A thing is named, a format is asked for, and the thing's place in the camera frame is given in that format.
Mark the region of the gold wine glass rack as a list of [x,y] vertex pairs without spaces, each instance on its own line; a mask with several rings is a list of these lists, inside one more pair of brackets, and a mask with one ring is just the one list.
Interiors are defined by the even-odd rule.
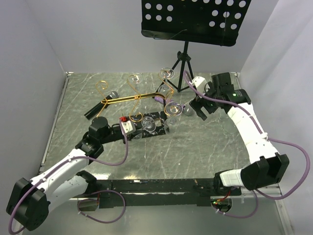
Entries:
[[102,100],[104,99],[106,103],[105,103],[105,107],[102,108],[101,111],[97,115],[95,115],[95,117],[99,117],[100,114],[103,112],[103,110],[106,109],[110,104],[135,100],[136,103],[135,103],[133,109],[130,111],[128,117],[130,118],[131,121],[138,122],[138,121],[141,121],[143,119],[143,116],[144,116],[141,112],[134,113],[140,100],[145,99],[145,98],[154,98],[155,96],[160,96],[165,100],[167,100],[167,99],[170,100],[170,99],[172,99],[172,96],[174,94],[174,89],[173,89],[173,86],[170,85],[170,80],[168,80],[168,82],[167,82],[170,89],[169,89],[169,91],[164,92],[164,93],[160,93],[158,91],[159,88],[154,93],[140,93],[131,85],[131,83],[129,81],[129,77],[127,78],[127,84],[133,89],[134,95],[107,100],[106,99],[107,95],[104,94],[104,90],[108,88],[108,83],[105,80],[100,80],[96,83],[95,87],[96,87],[97,91],[102,95]]

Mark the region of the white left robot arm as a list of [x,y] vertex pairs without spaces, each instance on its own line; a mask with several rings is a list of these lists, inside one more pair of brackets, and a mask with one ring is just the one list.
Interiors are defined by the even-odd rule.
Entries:
[[105,143],[124,140],[136,131],[135,124],[126,117],[109,126],[105,117],[92,120],[82,139],[62,160],[30,180],[19,179],[13,186],[6,212],[10,215],[8,232],[17,235],[24,229],[38,228],[50,212],[76,195],[86,197],[96,193],[96,178],[82,169],[98,160]]

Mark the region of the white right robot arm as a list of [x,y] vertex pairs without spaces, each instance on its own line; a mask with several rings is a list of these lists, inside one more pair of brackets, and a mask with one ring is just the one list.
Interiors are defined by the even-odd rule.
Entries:
[[197,94],[190,102],[197,115],[206,120],[202,108],[209,114],[223,109],[239,131],[248,152],[248,166],[215,174],[214,191],[224,195],[230,187],[255,190],[279,183],[290,161],[287,155],[280,154],[269,141],[247,92],[234,88],[228,72],[214,75],[211,82],[201,76],[186,78],[186,81]]

